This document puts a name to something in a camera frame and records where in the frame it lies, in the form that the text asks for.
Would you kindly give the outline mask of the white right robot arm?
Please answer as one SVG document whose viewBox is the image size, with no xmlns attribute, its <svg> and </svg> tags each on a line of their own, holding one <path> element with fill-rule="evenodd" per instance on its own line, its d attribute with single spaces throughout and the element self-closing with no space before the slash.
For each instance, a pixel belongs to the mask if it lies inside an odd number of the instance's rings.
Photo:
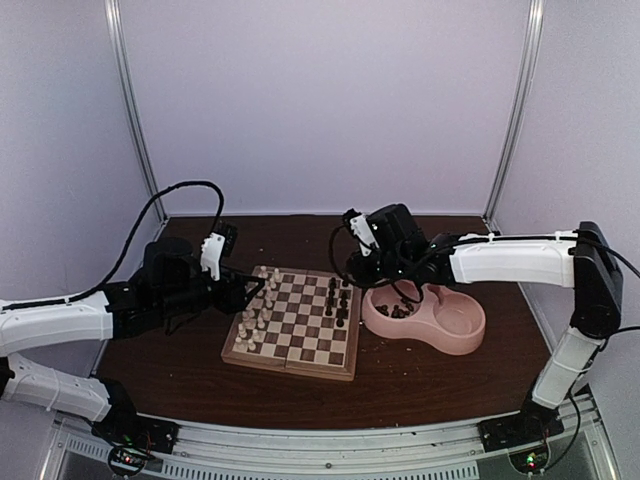
<svg viewBox="0 0 640 480">
<path fill-rule="evenodd" d="M 513 419 L 519 440 L 535 440 L 586 373 L 597 350 L 620 328 L 623 274 L 599 226 L 550 234 L 439 234 L 427 239 L 408 208 L 347 211 L 342 221 L 358 243 L 347 260 L 350 281 L 365 289 L 410 283 L 421 301 L 445 288 L 474 283 L 550 285 L 572 290 L 574 310 L 531 388 L 533 404 Z"/>
</svg>

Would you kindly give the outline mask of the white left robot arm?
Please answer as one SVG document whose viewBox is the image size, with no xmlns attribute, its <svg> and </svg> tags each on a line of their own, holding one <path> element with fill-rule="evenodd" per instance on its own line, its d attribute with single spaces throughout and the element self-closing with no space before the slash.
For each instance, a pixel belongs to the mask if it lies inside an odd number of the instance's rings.
<svg viewBox="0 0 640 480">
<path fill-rule="evenodd" d="M 123 444 L 137 442 L 144 424 L 119 382 L 80 376 L 35 354 L 156 329 L 172 333 L 173 320 L 210 308 L 225 314 L 245 310 L 265 281 L 224 266 L 236 237 L 233 226 L 222 224 L 198 250 L 183 238 L 160 238 L 145 247 L 141 266 L 125 281 L 75 296 L 2 302 L 2 399 L 71 414 L 106 427 Z"/>
</svg>

